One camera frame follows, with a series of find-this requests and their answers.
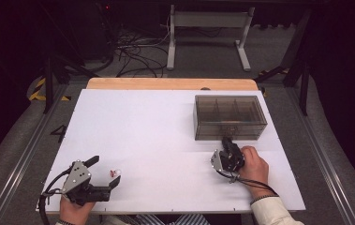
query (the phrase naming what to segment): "sleeve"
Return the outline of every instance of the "sleeve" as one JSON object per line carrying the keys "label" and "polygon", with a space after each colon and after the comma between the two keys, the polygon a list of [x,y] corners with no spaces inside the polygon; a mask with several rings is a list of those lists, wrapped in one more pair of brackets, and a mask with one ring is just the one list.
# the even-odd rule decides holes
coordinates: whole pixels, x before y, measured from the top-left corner
{"label": "sleeve", "polygon": [[258,200],[251,205],[259,225],[303,225],[291,217],[279,197]]}

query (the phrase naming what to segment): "white tabletop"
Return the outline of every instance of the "white tabletop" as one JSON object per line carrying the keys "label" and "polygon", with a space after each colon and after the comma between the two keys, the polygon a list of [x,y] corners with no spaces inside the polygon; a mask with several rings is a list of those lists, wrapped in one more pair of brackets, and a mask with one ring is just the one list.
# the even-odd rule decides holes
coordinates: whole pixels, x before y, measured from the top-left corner
{"label": "white tabletop", "polygon": [[[241,183],[215,172],[210,158],[221,141],[195,141],[195,95],[257,96],[268,126],[253,145],[270,165],[269,185],[288,210],[305,206],[285,151],[260,91],[82,90],[67,134],[45,187],[76,159],[100,156],[89,168],[94,186],[107,186],[110,170],[122,171],[109,202],[99,214],[243,213],[250,211],[249,192]],[[53,186],[61,188],[65,179]],[[58,213],[59,195],[48,213]]]}

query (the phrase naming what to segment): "hand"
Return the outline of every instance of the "hand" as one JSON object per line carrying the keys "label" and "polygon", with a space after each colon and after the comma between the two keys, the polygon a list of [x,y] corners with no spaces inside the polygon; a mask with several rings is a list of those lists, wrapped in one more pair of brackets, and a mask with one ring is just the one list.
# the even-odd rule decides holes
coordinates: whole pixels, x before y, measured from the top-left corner
{"label": "hand", "polygon": [[[268,185],[268,163],[259,156],[257,150],[253,146],[244,146],[241,149],[242,154],[244,154],[244,166],[239,170],[239,175],[242,178],[259,181]],[[253,198],[264,195],[273,194],[270,190],[247,186]]]}
{"label": "hand", "polygon": [[84,206],[80,206],[61,196],[60,219],[75,225],[84,225],[95,204],[95,202],[87,202]]}

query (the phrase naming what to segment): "transparent storage box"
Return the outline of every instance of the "transparent storage box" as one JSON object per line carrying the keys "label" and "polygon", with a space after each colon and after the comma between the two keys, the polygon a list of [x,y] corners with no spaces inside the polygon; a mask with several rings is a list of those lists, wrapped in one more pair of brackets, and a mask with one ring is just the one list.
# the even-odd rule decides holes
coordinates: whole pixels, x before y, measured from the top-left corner
{"label": "transparent storage box", "polygon": [[195,96],[195,140],[257,140],[266,126],[257,96]]}

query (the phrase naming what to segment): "wrist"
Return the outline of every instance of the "wrist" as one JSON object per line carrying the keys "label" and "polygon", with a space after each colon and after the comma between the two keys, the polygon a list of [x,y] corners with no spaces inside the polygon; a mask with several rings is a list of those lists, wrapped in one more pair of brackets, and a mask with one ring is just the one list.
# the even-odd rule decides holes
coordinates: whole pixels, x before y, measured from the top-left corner
{"label": "wrist", "polygon": [[257,202],[257,201],[260,201],[262,199],[265,199],[265,198],[271,198],[271,197],[276,197],[276,198],[279,198],[279,195],[277,194],[270,194],[270,195],[263,195],[263,196],[260,196],[258,198],[255,198],[251,203],[250,205],[252,205],[253,203]]}
{"label": "wrist", "polygon": [[250,189],[250,192],[252,194],[253,199],[258,199],[258,198],[261,198],[262,196],[266,196],[266,195],[274,195],[274,193],[268,189],[262,189],[262,188],[256,188],[256,187]]}
{"label": "wrist", "polygon": [[62,220],[62,219],[59,218],[59,219],[57,220],[56,225],[75,225],[75,224],[70,223],[70,222],[66,222],[66,221],[64,221],[64,220]]}

